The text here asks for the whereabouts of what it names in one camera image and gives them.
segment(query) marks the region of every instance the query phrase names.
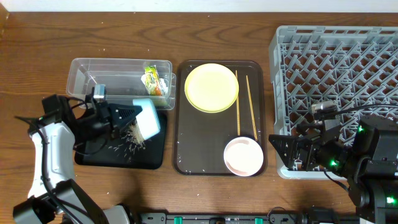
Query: clear plastic container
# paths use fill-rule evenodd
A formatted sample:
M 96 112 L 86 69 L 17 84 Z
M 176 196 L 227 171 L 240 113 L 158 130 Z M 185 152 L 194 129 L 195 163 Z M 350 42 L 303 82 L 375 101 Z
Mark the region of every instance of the clear plastic container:
M 154 65 L 167 87 L 164 96 L 149 96 L 141 81 L 145 67 Z M 132 105 L 133 99 L 149 98 L 158 110 L 171 110 L 175 104 L 175 82 L 168 60 L 76 58 L 70 66 L 67 95 L 84 99 L 96 84 L 105 84 L 108 103 Z

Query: chopstick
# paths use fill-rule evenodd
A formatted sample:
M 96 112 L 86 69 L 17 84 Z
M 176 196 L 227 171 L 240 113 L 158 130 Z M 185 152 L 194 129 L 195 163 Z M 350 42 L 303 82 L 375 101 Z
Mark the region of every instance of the chopstick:
M 251 102 L 250 85 L 249 85 L 248 76 L 246 76 L 246 83 L 248 84 L 248 95 L 249 95 L 249 103 L 250 103 L 251 122 L 253 124 L 254 139 L 257 141 L 256 123 L 254 122 L 253 104 Z
M 235 70 L 235 76 L 236 76 L 236 80 L 238 80 L 238 71 Z M 239 95 L 236 98 L 236 121 L 238 124 L 238 136 L 241 135 L 241 121 L 240 121 L 240 114 L 239 114 Z

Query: yellow bowl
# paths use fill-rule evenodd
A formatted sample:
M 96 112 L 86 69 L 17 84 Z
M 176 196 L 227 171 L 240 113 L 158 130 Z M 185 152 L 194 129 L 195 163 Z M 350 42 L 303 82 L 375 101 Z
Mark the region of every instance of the yellow bowl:
M 185 80 L 185 96 L 196 109 L 217 113 L 228 109 L 239 93 L 235 74 L 215 63 L 200 65 Z

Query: dish rack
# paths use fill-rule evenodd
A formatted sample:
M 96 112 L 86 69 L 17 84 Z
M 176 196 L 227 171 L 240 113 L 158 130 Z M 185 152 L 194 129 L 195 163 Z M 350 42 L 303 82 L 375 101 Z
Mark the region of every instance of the dish rack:
M 310 107 L 333 100 L 339 110 L 375 103 L 398 104 L 398 27 L 281 26 L 269 46 L 274 87 L 274 133 L 298 135 L 296 125 L 313 121 Z M 398 109 L 375 108 L 340 115 L 340 141 L 352 145 L 360 116 L 394 121 Z M 296 161 L 285 179 L 327 179 L 322 167 L 301 170 Z M 344 179 L 331 172 L 334 179 Z

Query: white bowl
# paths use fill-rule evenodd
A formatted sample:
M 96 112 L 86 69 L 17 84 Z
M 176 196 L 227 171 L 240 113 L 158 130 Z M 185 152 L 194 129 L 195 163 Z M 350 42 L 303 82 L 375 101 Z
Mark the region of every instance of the white bowl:
M 226 145 L 224 162 L 232 173 L 248 177 L 261 169 L 264 155 L 260 145 L 255 140 L 238 137 Z

